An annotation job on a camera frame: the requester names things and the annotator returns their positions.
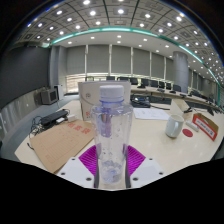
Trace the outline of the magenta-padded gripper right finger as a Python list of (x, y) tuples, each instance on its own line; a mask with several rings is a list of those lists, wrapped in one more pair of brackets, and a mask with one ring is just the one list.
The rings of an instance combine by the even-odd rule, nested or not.
[(145, 157), (132, 146), (128, 147), (125, 173), (127, 188), (140, 188), (164, 176), (164, 171), (155, 159)]

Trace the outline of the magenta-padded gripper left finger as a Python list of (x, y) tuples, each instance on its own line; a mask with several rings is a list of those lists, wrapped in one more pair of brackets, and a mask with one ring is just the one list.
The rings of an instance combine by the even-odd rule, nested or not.
[(71, 157), (58, 172), (58, 176), (84, 188), (96, 188), (98, 185), (97, 153), (92, 146), (79, 157)]

